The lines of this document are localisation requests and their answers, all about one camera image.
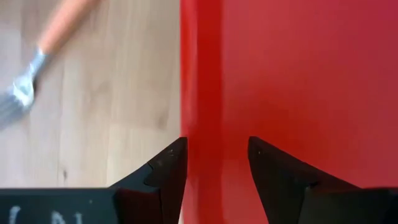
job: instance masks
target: wood grain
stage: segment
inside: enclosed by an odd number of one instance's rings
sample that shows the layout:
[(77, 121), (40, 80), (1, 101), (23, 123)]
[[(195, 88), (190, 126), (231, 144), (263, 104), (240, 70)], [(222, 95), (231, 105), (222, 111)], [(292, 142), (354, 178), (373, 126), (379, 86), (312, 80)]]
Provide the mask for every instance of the wood grain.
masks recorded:
[[(0, 85), (27, 65), (58, 0), (0, 1)], [(179, 1), (102, 0), (0, 132), (0, 187), (104, 187), (179, 135)]]

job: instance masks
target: wooden surface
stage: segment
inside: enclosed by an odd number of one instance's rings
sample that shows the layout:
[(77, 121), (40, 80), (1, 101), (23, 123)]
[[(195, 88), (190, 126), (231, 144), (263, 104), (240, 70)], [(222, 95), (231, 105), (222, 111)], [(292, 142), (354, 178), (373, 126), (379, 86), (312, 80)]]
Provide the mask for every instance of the wooden surface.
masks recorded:
[[(0, 1), (0, 85), (28, 64), (58, 0)], [(179, 1), (101, 0), (0, 132), (0, 187), (104, 187), (179, 135)]]

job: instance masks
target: red surface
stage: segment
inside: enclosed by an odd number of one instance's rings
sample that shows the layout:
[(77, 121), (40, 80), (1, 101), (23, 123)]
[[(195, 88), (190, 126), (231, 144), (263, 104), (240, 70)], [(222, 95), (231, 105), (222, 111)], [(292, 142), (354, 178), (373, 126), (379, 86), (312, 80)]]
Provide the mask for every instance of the red surface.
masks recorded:
[(250, 135), (360, 187), (398, 186), (397, 11), (392, 0), (181, 0), (185, 223), (265, 223)]

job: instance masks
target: orange brush handle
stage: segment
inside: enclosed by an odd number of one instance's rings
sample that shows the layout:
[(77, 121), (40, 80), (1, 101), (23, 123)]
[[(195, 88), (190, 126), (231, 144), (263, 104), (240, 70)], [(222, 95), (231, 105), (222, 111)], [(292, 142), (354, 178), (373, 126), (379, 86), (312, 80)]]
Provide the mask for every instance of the orange brush handle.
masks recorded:
[(37, 43), (39, 49), (46, 55), (52, 54), (97, 1), (62, 0)]

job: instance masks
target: black object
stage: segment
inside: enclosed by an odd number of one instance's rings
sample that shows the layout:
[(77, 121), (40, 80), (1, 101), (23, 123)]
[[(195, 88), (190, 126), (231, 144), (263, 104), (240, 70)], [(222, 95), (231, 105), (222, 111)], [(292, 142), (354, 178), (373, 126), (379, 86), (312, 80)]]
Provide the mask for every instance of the black object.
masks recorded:
[(269, 224), (398, 223), (397, 189), (361, 189), (257, 137), (249, 162)]
[(179, 138), (107, 189), (0, 190), (0, 223), (178, 223), (187, 178)]

